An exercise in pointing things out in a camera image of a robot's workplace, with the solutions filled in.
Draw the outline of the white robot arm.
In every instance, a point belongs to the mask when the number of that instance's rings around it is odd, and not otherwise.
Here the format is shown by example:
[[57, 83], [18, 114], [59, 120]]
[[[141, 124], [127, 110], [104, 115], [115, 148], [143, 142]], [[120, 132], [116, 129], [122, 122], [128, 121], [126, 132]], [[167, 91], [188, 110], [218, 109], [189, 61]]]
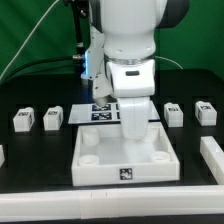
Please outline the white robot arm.
[[176, 26], [189, 7], [190, 0], [89, 0], [91, 42], [82, 79], [92, 83], [97, 105], [117, 100], [126, 138], [147, 133], [155, 93], [154, 31]]

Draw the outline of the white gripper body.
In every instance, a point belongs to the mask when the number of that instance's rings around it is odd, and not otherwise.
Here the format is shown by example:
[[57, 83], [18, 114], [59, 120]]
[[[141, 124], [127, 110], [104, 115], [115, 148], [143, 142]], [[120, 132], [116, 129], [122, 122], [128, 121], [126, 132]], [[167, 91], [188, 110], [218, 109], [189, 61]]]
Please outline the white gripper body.
[[117, 99], [123, 136], [142, 139], [147, 132], [150, 97], [155, 93], [155, 61], [135, 65], [108, 62], [113, 96]]

